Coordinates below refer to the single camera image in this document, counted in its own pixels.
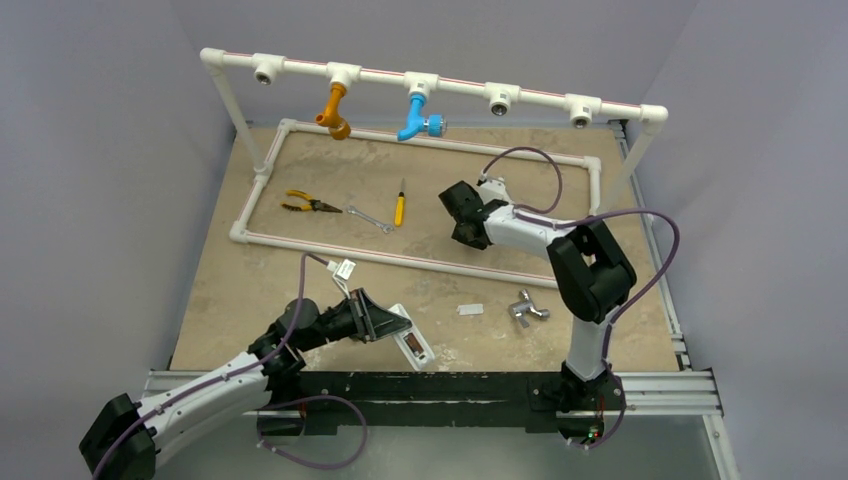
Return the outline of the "white AC remote control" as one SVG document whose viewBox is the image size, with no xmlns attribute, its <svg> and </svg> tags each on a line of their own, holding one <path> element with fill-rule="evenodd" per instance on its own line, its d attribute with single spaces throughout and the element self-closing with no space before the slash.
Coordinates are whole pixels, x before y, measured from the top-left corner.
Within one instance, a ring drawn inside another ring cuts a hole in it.
<svg viewBox="0 0 848 480">
<path fill-rule="evenodd" d="M 416 372 L 424 371 L 435 360 L 433 349 L 402 304 L 396 303 L 392 305 L 389 311 L 404 318 L 408 323 L 407 327 L 397 333 L 393 333 L 391 337 L 413 370 Z"/>
</svg>

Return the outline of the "white battery cover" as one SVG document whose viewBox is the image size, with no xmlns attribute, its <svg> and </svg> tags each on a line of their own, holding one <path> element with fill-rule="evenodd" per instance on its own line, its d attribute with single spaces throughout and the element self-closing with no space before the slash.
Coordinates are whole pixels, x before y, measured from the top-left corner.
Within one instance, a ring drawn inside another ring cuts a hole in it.
<svg viewBox="0 0 848 480">
<path fill-rule="evenodd" d="M 463 304 L 457 306 L 456 312 L 460 316 L 481 315 L 484 312 L 484 307 L 482 304 Z"/>
</svg>

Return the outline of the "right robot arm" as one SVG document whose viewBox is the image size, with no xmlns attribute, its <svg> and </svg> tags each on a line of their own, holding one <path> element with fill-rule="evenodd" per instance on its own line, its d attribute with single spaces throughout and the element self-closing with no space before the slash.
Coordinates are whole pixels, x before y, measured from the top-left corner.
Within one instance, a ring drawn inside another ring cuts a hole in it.
<svg viewBox="0 0 848 480">
<path fill-rule="evenodd" d="M 573 315 L 561 367 L 562 400 L 584 407 L 608 378 L 611 323 L 628 301 L 637 275 L 602 220 L 574 226 L 531 214 L 503 199 L 484 200 L 465 181 L 438 195 L 455 221 L 452 238 L 484 250 L 511 247 L 549 261 L 560 297 Z"/>
</svg>

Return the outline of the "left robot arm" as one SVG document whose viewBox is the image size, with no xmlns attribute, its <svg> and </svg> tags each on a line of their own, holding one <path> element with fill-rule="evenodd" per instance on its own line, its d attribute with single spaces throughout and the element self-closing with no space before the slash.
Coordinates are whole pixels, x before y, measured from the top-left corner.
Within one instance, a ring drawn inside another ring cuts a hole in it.
<svg viewBox="0 0 848 480">
<path fill-rule="evenodd" d="M 413 321 L 358 288 L 325 310 L 291 301 L 246 351 L 180 387 L 141 400 L 109 400 L 80 442 L 95 479 L 150 479 L 201 436 L 249 411 L 310 401 L 300 385 L 305 352 L 344 339 L 370 343 L 406 334 Z"/>
</svg>

